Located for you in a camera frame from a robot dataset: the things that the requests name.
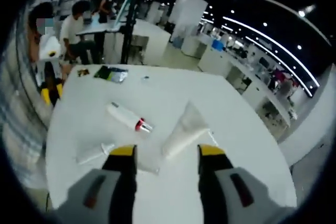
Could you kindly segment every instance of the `black pole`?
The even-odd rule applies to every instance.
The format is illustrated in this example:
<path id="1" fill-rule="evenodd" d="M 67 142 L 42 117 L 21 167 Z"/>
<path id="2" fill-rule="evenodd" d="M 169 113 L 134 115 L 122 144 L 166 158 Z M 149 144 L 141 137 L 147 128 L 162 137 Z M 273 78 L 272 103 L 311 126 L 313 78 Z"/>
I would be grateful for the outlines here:
<path id="1" fill-rule="evenodd" d="M 122 44 L 121 64 L 128 63 L 129 50 L 132 40 L 133 27 L 135 25 L 135 4 L 137 0 L 131 0 L 130 9 L 127 15 L 127 21 L 124 29 L 124 42 Z"/>

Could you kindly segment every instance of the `green packet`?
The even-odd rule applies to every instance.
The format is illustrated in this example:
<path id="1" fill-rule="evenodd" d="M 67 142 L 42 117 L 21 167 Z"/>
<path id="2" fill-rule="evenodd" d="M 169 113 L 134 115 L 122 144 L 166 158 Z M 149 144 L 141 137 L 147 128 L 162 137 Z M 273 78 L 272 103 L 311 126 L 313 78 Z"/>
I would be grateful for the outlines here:
<path id="1" fill-rule="evenodd" d="M 123 82 L 127 75 L 127 69 L 102 66 L 97 73 L 94 74 L 94 77 L 113 82 Z"/>

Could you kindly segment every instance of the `computer monitor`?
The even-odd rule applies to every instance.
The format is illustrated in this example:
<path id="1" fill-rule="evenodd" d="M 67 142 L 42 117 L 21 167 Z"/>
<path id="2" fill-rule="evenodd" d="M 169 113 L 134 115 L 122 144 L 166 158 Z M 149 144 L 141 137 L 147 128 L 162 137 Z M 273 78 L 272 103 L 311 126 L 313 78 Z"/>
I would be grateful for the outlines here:
<path id="1" fill-rule="evenodd" d="M 261 65 L 263 65 L 265 68 L 268 68 L 268 67 L 269 67 L 269 63 L 268 63 L 268 61 L 267 61 L 265 58 L 263 58 L 263 57 L 260 58 L 259 63 L 260 63 Z"/>

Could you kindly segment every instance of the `white shirt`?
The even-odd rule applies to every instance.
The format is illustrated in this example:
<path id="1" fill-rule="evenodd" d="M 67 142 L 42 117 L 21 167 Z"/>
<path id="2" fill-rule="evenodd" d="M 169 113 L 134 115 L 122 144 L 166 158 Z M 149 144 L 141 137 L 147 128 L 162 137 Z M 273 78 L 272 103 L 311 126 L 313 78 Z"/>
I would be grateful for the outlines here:
<path id="1" fill-rule="evenodd" d="M 66 17 L 66 19 L 62 23 L 59 38 L 62 46 L 62 54 L 65 54 L 65 52 L 67 51 L 64 39 L 68 39 L 70 44 L 77 44 L 80 41 L 80 37 L 76 36 L 76 33 L 79 33 L 83 29 L 84 29 L 83 17 L 79 17 L 77 20 L 75 20 L 72 15 Z"/>

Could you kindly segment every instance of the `ceiling light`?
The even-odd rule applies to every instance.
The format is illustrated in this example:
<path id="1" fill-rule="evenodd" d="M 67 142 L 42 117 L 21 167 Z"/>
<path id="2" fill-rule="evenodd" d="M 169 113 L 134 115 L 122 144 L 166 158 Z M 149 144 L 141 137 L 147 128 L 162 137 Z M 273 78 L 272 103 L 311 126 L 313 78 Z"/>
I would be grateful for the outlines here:
<path id="1" fill-rule="evenodd" d="M 299 15 L 300 15 L 300 17 L 303 18 L 303 17 L 305 17 L 306 14 L 304 13 L 304 11 L 300 10 L 300 11 L 299 11 Z"/>
<path id="2" fill-rule="evenodd" d="M 238 40 L 236 40 L 236 41 L 235 41 L 235 43 L 236 43 L 238 46 L 240 46 L 240 47 L 242 47 L 242 46 L 243 46 L 243 44 L 242 44 L 242 43 L 240 43 Z"/>
<path id="3" fill-rule="evenodd" d="M 284 67 L 286 67 L 298 80 L 299 80 L 299 82 L 301 83 L 301 85 L 303 86 L 303 87 L 305 87 L 305 88 L 307 88 L 306 87 L 306 85 L 304 84 L 304 82 L 295 74 L 295 72 L 293 71 L 293 70 L 291 70 L 290 69 L 290 67 L 288 67 L 287 65 L 286 65 L 286 63 L 284 63 L 279 57 L 277 57 L 275 54 L 273 54 L 270 50 L 268 50 L 266 47 L 264 47 L 263 45 L 261 45 L 261 44 L 259 44 L 258 42 L 256 42 L 256 41 L 254 41 L 254 40 L 252 40 L 251 38 L 249 38 L 249 37 L 245 37 L 245 38 L 247 38 L 248 40 L 250 40 L 251 42 L 253 42 L 253 43 L 255 43 L 256 45 L 258 45 L 260 48 L 262 48 L 263 50 L 265 50 L 266 52 L 268 52 L 268 53 L 270 53 L 275 59 L 277 59 L 278 61 L 279 61 L 279 63 L 282 63 L 283 64 L 283 66 Z M 309 90 L 307 90 L 307 92 L 308 92 L 308 95 L 310 95 L 311 97 L 313 96 L 310 92 L 309 92 Z"/>
<path id="4" fill-rule="evenodd" d="M 258 31 L 257 29 L 254 29 L 244 23 L 241 23 L 239 21 L 236 21 L 232 18 L 228 18 L 228 17 L 223 17 L 224 19 L 231 21 L 233 23 L 236 23 L 238 25 L 244 26 L 252 31 L 254 31 L 255 33 L 258 33 L 260 35 L 262 35 L 263 37 L 265 37 L 266 39 L 268 39 L 269 41 L 273 42 L 275 45 L 277 45 L 278 47 L 280 47 L 283 51 L 285 51 L 288 55 L 290 55 L 306 72 L 307 74 L 310 76 L 310 78 L 314 81 L 314 83 L 316 84 L 317 87 L 320 86 L 320 84 L 318 83 L 318 81 L 316 80 L 316 78 L 312 75 L 312 73 L 305 67 L 305 65 L 298 59 L 295 57 L 295 55 L 293 55 L 288 49 L 286 49 L 283 45 L 281 45 L 279 42 L 275 41 L 274 39 L 270 38 L 269 36 L 267 36 L 266 34 Z"/>
<path id="5" fill-rule="evenodd" d="M 222 28 L 225 28 L 225 29 L 227 29 L 227 30 L 229 30 L 229 31 L 233 31 L 232 28 L 229 28 L 229 27 L 227 27 L 227 26 L 223 26 L 223 25 L 222 25 Z"/>
<path id="6" fill-rule="evenodd" d="M 213 23 L 214 23 L 213 21 L 211 21 L 211 20 L 208 20 L 208 19 L 205 19 L 205 18 L 201 18 L 201 20 L 203 20 L 203 21 L 207 21 L 207 22 L 209 22 L 209 23 L 211 23 L 211 24 L 213 24 Z"/>

